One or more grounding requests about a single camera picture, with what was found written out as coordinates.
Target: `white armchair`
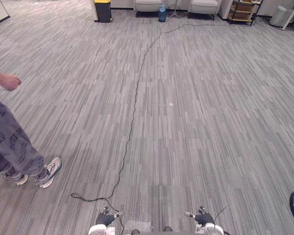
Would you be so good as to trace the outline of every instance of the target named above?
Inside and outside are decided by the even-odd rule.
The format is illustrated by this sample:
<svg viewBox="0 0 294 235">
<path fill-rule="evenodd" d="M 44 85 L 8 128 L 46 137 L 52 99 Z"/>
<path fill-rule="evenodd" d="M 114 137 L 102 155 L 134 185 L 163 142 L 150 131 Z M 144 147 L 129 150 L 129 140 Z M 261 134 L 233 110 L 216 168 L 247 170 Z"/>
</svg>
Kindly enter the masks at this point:
<svg viewBox="0 0 294 235">
<path fill-rule="evenodd" d="M 218 13 L 221 6 L 222 0 L 190 0 L 190 5 L 188 7 L 187 17 L 191 16 L 191 13 L 197 14 L 209 14 L 215 20 L 215 15 Z"/>
<path fill-rule="evenodd" d="M 161 0 L 134 0 L 134 11 L 136 12 L 136 17 L 138 12 L 153 12 L 158 11 L 159 7 L 162 5 Z"/>
</svg>

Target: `gray pants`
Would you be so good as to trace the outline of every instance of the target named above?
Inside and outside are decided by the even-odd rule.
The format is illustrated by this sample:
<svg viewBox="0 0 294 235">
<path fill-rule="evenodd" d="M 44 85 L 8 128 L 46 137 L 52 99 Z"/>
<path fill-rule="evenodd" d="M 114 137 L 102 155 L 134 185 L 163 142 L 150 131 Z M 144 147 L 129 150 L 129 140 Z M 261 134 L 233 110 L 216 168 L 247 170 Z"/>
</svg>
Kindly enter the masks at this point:
<svg viewBox="0 0 294 235">
<path fill-rule="evenodd" d="M 31 145 L 11 111 L 0 102 L 0 172 L 15 170 L 37 176 L 43 165 L 44 157 Z"/>
</svg>

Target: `shoelace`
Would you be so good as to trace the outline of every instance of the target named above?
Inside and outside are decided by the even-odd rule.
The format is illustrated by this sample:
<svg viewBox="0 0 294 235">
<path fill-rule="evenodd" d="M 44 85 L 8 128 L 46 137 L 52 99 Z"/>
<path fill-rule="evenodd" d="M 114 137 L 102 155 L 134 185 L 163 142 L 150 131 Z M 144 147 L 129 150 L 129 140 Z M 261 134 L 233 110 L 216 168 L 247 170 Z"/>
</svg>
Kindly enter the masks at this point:
<svg viewBox="0 0 294 235">
<path fill-rule="evenodd" d="M 52 169 L 55 167 L 55 163 L 53 163 L 52 165 L 47 165 L 47 171 L 48 173 L 51 173 Z"/>
</svg>

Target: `white sneaker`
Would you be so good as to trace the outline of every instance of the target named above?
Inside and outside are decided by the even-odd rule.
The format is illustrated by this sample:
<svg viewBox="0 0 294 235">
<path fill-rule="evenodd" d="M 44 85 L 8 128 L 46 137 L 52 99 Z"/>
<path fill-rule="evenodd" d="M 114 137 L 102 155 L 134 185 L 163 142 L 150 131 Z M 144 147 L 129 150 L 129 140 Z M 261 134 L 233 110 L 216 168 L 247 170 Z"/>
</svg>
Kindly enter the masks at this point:
<svg viewBox="0 0 294 235">
<path fill-rule="evenodd" d="M 16 176 L 7 176 L 6 178 L 12 180 L 16 183 L 16 185 L 23 185 L 28 181 L 28 175 L 23 175 L 21 173 L 18 173 Z"/>
<path fill-rule="evenodd" d="M 54 158 L 51 163 L 48 165 L 45 165 L 44 168 L 47 169 L 47 176 L 42 180 L 37 180 L 37 185 L 39 185 L 41 188 L 47 188 L 49 187 L 56 174 L 58 174 L 62 170 L 62 160 L 59 157 Z"/>
</svg>

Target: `cable wire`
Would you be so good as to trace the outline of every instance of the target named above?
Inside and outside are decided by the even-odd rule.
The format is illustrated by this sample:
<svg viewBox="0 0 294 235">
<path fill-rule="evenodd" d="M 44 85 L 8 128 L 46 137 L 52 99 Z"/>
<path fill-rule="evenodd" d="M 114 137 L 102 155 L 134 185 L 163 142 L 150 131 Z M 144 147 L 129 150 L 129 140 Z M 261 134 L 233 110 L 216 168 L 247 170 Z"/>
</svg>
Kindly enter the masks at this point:
<svg viewBox="0 0 294 235">
<path fill-rule="evenodd" d="M 142 76 L 142 70 L 143 70 L 143 66 L 145 64 L 145 60 L 146 60 L 146 56 L 149 52 L 149 50 L 153 47 L 153 45 L 156 43 L 156 41 L 161 37 L 162 34 L 169 34 L 169 33 L 172 33 L 174 31 L 177 31 L 179 30 L 180 28 L 182 27 L 185 27 L 185 26 L 192 26 L 192 27 L 198 27 L 198 26 L 237 26 L 235 24 L 192 24 L 192 23 L 185 23 L 185 24 L 182 24 L 181 26 L 177 27 L 177 28 L 174 28 L 170 31 L 166 31 L 166 32 L 161 32 L 159 33 L 159 35 L 152 41 L 152 43 L 150 44 L 150 46 L 147 48 L 145 54 L 144 54 L 144 57 L 143 57 L 143 60 L 142 60 L 142 63 L 141 63 L 141 66 L 140 66 L 140 70 L 139 70 L 139 75 L 138 75 L 138 79 L 136 81 L 136 88 L 135 88 L 135 95 L 134 95 L 134 110 L 133 110 L 133 113 L 132 113 L 132 121 L 131 121 L 131 125 L 130 125 L 130 130 L 129 130 L 129 133 L 128 133 L 128 139 L 125 143 L 125 152 L 124 152 L 124 155 L 123 155 L 123 160 L 122 160 L 122 166 L 119 170 L 119 176 L 118 176 L 118 180 L 116 182 L 116 184 L 114 185 L 113 189 L 112 189 L 112 192 L 111 192 L 111 195 L 108 196 L 108 197 L 99 197 L 99 198 L 95 198 L 95 199 L 85 199 L 84 197 L 82 197 L 81 195 L 79 195 L 78 193 L 72 193 L 71 194 L 71 197 L 73 198 L 77 198 L 77 199 L 81 199 L 82 201 L 85 201 L 85 202 L 95 202 L 95 201 L 98 201 L 98 200 L 105 200 L 109 206 L 114 209 L 115 211 L 117 212 L 120 212 L 119 210 L 115 209 L 111 204 L 110 202 L 108 201 L 109 198 L 111 198 L 114 194 L 114 190 L 115 188 L 117 187 L 117 185 L 119 184 L 120 182 L 120 179 L 121 179 L 121 173 L 123 171 L 123 168 L 124 168 L 124 161 L 125 161 L 125 157 L 127 155 L 127 152 L 128 152 L 128 144 L 130 143 L 131 141 L 131 138 L 132 138 L 132 132 L 133 132 L 133 125 L 134 125 L 134 120 L 135 120 L 135 112 L 136 112 L 136 103 L 137 103 L 137 96 L 138 96 L 138 85 L 139 85 L 139 82 L 141 80 L 141 76 Z M 248 25 L 241 25 L 240 27 L 250 27 Z M 122 232 L 121 232 L 121 235 L 123 234 L 123 231 L 124 231 L 124 226 L 122 224 L 122 221 L 120 220 L 121 222 L 121 225 L 122 225 Z"/>
</svg>

